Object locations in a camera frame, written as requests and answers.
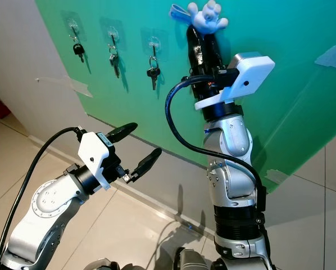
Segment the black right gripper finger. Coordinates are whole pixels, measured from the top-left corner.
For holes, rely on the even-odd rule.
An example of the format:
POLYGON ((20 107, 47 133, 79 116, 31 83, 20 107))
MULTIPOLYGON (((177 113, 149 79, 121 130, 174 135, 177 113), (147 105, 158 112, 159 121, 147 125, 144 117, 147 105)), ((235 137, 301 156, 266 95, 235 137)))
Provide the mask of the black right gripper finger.
POLYGON ((220 56, 219 41, 214 34, 205 35, 205 68, 207 74, 215 74, 217 70, 225 69, 220 56))
POLYGON ((188 26, 186 31, 188 41, 188 61, 190 75, 206 75, 206 68, 203 59, 203 41, 199 31, 194 26, 188 26))

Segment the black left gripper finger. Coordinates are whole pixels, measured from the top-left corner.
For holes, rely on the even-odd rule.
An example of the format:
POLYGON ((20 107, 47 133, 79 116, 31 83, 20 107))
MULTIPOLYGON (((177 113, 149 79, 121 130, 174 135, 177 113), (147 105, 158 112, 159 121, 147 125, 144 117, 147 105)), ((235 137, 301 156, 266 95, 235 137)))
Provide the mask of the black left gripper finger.
POLYGON ((109 141, 121 141, 125 137, 129 136, 132 131, 135 131, 137 127, 137 123, 127 123, 107 133, 106 137, 109 139, 109 141))
POLYGON ((158 157, 162 154, 162 149, 157 147, 153 149, 150 154, 148 154, 143 160, 139 162, 137 167, 135 167, 134 171, 130 173, 130 181, 135 182, 140 177, 145 175, 150 169, 152 169, 153 165, 157 161, 158 157))

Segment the white plush hand keychain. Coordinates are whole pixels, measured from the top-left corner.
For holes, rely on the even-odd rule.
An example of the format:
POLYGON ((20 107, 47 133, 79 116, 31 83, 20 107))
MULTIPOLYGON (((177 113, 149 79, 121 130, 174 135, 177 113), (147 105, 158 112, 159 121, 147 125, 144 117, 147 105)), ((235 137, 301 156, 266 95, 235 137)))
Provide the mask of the white plush hand keychain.
POLYGON ((188 8, 173 3, 169 15, 173 20, 193 26, 201 34, 215 34, 229 25, 227 18, 220 17, 220 11, 219 3, 208 0, 202 8, 198 8, 195 2, 188 3, 188 8))

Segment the teal green hook board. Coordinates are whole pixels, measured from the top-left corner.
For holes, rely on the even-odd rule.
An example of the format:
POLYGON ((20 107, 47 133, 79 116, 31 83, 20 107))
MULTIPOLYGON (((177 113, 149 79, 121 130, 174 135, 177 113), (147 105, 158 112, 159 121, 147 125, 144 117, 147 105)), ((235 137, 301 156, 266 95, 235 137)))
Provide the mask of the teal green hook board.
MULTIPOLYGON (((34 0, 68 76, 88 85, 93 98, 79 96, 88 115, 109 124, 139 123, 137 136, 197 164, 206 157, 190 151, 170 133, 165 98, 189 74, 188 26, 173 20, 173 3, 186 7, 207 0, 34 0), (84 59, 73 52, 60 11, 76 11, 86 41, 84 59), (125 34, 117 42, 121 77, 109 62, 102 17, 121 20, 125 34), (148 77, 148 59, 140 29, 166 29, 170 54, 157 58, 157 90, 148 77)), ((265 178, 269 169, 297 173, 318 152, 327 155, 325 184, 336 190, 336 69, 317 65, 317 57, 336 45, 336 0, 215 0, 229 26, 217 32, 225 64, 240 52, 260 52, 275 62, 255 93, 237 99, 255 147, 253 166, 265 178)))

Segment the clear adhesive hook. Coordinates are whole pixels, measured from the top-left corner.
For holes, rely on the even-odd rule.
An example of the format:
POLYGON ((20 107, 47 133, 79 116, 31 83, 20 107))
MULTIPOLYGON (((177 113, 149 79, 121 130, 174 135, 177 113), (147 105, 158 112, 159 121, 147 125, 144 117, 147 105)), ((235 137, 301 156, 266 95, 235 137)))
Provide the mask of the clear adhesive hook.
POLYGON ((101 24, 101 33, 104 41, 110 46, 117 46, 117 42, 121 41, 122 36, 125 34, 122 21, 102 17, 99 23, 101 24))
POLYGON ((74 41, 86 41, 85 33, 83 31, 83 23, 81 23, 80 15, 76 11, 60 11, 62 21, 69 34, 69 37, 74 41))
POLYGON ((141 28, 139 44, 145 56, 162 59, 170 54, 170 36, 166 29, 141 28))

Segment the clear tape strip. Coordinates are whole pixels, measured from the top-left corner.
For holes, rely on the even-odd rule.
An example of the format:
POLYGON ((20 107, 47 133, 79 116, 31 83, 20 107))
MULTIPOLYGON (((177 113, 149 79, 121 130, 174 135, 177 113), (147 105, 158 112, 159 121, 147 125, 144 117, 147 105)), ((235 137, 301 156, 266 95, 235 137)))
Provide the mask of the clear tape strip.
POLYGON ((78 80, 72 79, 68 75, 65 75, 62 79, 50 78, 50 77, 38 77, 35 82, 47 82, 47 83, 57 83, 60 87, 68 88, 76 93, 81 93, 81 95, 93 98, 93 95, 88 90, 88 85, 79 82, 78 80))

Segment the silver key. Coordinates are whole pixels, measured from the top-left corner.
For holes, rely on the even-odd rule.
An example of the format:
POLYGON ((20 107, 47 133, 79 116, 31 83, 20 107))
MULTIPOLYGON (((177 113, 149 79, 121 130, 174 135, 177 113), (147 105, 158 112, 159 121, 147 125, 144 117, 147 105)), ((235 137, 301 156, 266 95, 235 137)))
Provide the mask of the silver key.
POLYGON ((119 70, 119 62, 120 62, 119 52, 117 51, 116 46, 112 46, 111 44, 109 44, 108 47, 109 47, 109 52, 111 53, 109 62, 111 63, 111 66, 114 69, 116 77, 119 79, 119 77, 121 77, 120 70, 119 70))

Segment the black headed key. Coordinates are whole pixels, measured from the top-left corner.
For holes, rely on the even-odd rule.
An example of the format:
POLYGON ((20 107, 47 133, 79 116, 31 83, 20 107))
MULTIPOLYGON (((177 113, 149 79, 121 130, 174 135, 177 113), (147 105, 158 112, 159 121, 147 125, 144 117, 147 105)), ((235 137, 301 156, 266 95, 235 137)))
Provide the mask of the black headed key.
POLYGON ((85 59, 84 59, 85 49, 84 49, 83 45, 80 42, 76 41, 73 44, 72 49, 73 49, 74 54, 76 56, 79 56, 80 61, 85 62, 85 59))

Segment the robot left leg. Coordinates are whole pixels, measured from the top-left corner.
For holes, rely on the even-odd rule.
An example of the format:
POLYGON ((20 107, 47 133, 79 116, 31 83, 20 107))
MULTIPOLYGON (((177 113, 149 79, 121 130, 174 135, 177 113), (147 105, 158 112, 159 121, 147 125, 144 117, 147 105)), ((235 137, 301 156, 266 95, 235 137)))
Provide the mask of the robot left leg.
POLYGON ((121 270, 121 267, 116 262, 104 258, 91 262, 85 270, 121 270))

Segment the robot leg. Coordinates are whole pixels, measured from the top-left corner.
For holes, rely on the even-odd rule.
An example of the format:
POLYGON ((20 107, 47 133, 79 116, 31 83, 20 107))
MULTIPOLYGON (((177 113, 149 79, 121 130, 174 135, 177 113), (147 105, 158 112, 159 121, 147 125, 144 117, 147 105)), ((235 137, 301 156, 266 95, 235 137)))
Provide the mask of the robot leg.
POLYGON ((116 262, 104 258, 91 262, 85 270, 121 270, 121 267, 116 262))
POLYGON ((179 247, 176 250, 173 270, 212 270, 212 268, 196 250, 179 247))

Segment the robot right leg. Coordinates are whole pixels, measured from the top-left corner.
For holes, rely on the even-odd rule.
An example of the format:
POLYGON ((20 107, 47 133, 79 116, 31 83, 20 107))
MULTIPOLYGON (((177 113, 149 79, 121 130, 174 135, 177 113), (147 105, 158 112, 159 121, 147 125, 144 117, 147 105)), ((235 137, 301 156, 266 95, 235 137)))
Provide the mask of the robot right leg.
POLYGON ((179 247, 176 250, 173 270, 212 270, 212 268, 196 250, 179 247))

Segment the small clear tape piece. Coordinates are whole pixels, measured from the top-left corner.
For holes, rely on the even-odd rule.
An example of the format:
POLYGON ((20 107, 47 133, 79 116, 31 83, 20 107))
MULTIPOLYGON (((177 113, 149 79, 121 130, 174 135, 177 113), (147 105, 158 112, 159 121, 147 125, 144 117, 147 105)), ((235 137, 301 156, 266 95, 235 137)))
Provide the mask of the small clear tape piece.
POLYGON ((275 185, 281 185, 281 183, 285 182, 290 175, 281 172, 281 170, 269 169, 266 171, 265 178, 270 180, 271 183, 275 185))

